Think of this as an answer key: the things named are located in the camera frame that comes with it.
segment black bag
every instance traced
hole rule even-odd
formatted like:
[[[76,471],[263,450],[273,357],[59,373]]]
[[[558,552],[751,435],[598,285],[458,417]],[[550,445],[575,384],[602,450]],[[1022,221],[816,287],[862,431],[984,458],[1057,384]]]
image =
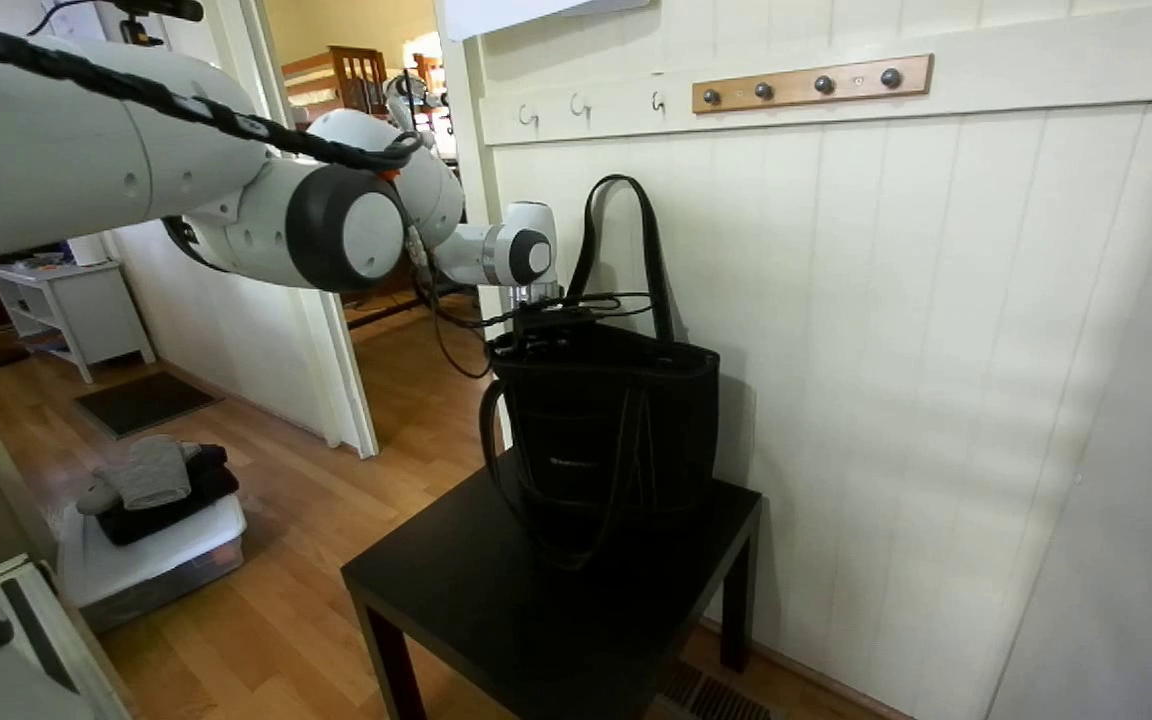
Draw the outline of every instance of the black bag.
[[[643,218],[643,270],[652,337],[597,325],[585,285],[597,266],[597,200],[629,184]],[[631,178],[602,178],[585,200],[585,248],[558,313],[514,316],[487,346],[494,384],[478,404],[487,471],[494,402],[504,398],[514,458],[524,463],[514,519],[558,570],[585,570],[621,529],[678,529],[705,496],[716,460],[721,357],[671,337],[671,306],[660,259],[660,230],[648,192]],[[558,519],[585,519],[585,549],[556,546]]]

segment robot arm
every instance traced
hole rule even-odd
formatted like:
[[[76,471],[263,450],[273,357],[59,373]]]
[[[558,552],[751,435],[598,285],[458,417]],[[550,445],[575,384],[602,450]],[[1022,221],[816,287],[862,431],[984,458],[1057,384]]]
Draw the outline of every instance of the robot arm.
[[[227,75],[189,57],[123,46],[67,52],[249,107]],[[359,112],[330,112],[311,132],[357,150],[401,135]],[[366,287],[395,270],[407,233],[458,285],[533,285],[546,270],[546,213],[464,230],[458,205],[454,178],[429,154],[395,179],[322,169],[0,66],[0,256],[185,218],[207,266],[292,287]]]

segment black cable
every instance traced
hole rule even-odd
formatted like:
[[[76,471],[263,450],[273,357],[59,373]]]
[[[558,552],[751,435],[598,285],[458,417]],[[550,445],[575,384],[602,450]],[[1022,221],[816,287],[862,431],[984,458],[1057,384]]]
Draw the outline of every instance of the black cable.
[[[504,325],[511,313],[504,313],[504,316],[493,316],[493,320],[464,320],[464,316],[448,316],[442,313],[442,297],[452,297],[452,291],[458,291],[458,285],[452,285],[452,287],[437,287],[430,279],[416,279],[413,285],[416,287],[416,300],[437,316],[437,320],[442,320],[442,325],[452,325],[452,329],[493,329],[493,325]]]
[[[112,69],[93,66],[76,52],[26,46],[26,39],[8,38],[8,34],[0,34],[0,66],[25,69],[25,74],[34,74],[47,80],[71,80],[71,83],[81,83],[95,96],[106,96],[106,102],[133,102],[133,106],[145,106],[151,112],[162,112],[162,116],[174,116],[189,123],[207,123],[225,135],[259,139],[259,144],[273,144],[279,154],[311,157],[311,161],[344,164],[344,169],[395,174],[422,144],[416,132],[401,132],[383,154],[362,154],[353,144],[336,144],[336,139],[318,139],[318,135],[273,123],[273,121],[250,116],[250,112],[236,112],[236,107],[215,106],[207,96],[179,96],[166,83],[156,83],[156,80],[145,80],[133,74],[112,74]]]
[[[483,380],[493,373],[493,359],[483,359],[483,368],[464,368],[448,347],[442,325],[448,325],[442,316],[430,316],[430,340],[437,340],[442,364],[452,364],[464,380]]]
[[[45,20],[32,24],[32,34],[25,34],[25,38],[41,38],[41,34],[52,24],[56,13],[76,7],[76,5],[95,5],[95,0],[59,0],[59,5],[52,5],[52,7],[45,13]]]

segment black side table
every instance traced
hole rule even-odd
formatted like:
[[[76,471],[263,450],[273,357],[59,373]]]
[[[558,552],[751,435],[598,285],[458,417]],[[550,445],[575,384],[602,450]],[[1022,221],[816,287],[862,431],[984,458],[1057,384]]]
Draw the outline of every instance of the black side table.
[[[493,475],[466,475],[344,565],[386,713],[422,718],[407,633],[514,718],[643,718],[721,579],[721,652],[744,667],[754,510],[754,492],[712,483],[682,533],[624,539],[589,571],[556,571]]]

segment wooden floor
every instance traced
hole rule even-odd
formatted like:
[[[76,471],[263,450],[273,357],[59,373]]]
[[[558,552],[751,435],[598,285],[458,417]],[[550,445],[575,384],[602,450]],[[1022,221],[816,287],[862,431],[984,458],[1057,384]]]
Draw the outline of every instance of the wooden floor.
[[[483,364],[472,337],[442,337],[458,364]],[[383,718],[341,565],[478,463],[472,427],[478,384],[442,364],[429,320],[366,329],[357,337],[357,357],[383,450],[376,460],[322,450],[236,402],[151,427],[225,445],[250,529],[240,571],[103,636],[141,718]],[[103,364],[95,384],[141,373],[141,364]],[[45,513],[63,510],[84,470],[112,450],[112,435],[71,404],[81,391],[86,389],[59,359],[0,368],[0,435]],[[507,718],[422,647],[413,647],[413,659],[429,718]],[[689,659],[716,671],[706,633],[690,636]],[[872,718],[769,659],[751,659],[730,684],[792,720]]]

